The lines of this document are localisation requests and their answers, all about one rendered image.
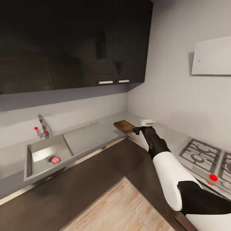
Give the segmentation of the cutting board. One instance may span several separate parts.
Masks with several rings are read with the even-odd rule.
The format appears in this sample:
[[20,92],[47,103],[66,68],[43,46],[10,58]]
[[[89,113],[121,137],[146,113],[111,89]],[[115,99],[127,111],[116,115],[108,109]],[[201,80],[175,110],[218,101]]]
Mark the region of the cutting board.
[[122,120],[119,122],[115,122],[114,125],[122,130],[124,133],[131,133],[136,126],[130,124],[129,122]]

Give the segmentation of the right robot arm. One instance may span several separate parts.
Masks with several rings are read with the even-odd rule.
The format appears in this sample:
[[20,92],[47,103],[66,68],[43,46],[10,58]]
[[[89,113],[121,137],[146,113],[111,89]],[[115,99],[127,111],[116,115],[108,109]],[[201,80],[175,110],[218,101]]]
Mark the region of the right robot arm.
[[231,231],[231,201],[205,190],[180,164],[152,126],[155,120],[141,120],[133,132],[140,138],[155,166],[165,199],[180,211],[198,231]]

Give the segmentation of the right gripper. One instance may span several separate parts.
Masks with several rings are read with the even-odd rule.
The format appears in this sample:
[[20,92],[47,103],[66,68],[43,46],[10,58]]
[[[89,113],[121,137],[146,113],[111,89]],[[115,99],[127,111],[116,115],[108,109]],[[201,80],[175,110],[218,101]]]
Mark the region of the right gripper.
[[139,135],[140,130],[141,130],[142,128],[143,128],[143,127],[135,127],[135,129],[133,129],[133,132],[134,132],[136,135]]

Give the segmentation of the vidalia onion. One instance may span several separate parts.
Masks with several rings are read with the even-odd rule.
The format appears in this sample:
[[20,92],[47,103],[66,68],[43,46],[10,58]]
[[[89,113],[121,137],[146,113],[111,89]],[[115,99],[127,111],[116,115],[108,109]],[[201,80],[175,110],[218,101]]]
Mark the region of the vidalia onion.
[[52,159],[52,164],[57,164],[57,163],[59,163],[60,162],[60,158],[59,157],[54,157],[53,159]]

